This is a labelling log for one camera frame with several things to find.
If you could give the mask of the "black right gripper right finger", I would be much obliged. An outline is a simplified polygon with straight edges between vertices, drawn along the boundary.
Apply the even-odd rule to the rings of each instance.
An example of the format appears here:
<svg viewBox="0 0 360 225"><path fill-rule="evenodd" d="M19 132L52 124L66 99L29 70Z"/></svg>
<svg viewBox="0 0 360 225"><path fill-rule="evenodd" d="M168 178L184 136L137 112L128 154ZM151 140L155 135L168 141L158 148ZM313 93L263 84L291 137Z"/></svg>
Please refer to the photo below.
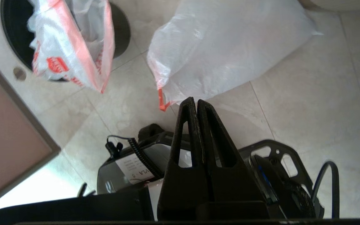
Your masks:
<svg viewBox="0 0 360 225"><path fill-rule="evenodd" d="M264 196L215 108L199 100L197 116L204 144L209 198L197 207L197 218L269 219Z"/></svg>

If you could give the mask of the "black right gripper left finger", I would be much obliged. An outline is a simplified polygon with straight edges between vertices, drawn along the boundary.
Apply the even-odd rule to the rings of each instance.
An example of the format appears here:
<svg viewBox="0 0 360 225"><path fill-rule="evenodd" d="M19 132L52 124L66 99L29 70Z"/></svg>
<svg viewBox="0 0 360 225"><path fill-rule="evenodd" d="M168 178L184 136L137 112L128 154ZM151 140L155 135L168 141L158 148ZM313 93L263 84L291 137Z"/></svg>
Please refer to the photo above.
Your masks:
<svg viewBox="0 0 360 225"><path fill-rule="evenodd" d="M188 124L191 167L179 165L184 123ZM204 166L204 149L193 97L184 100L178 111L176 128L157 204L159 220L195 220L196 208L209 201Z"/></svg>

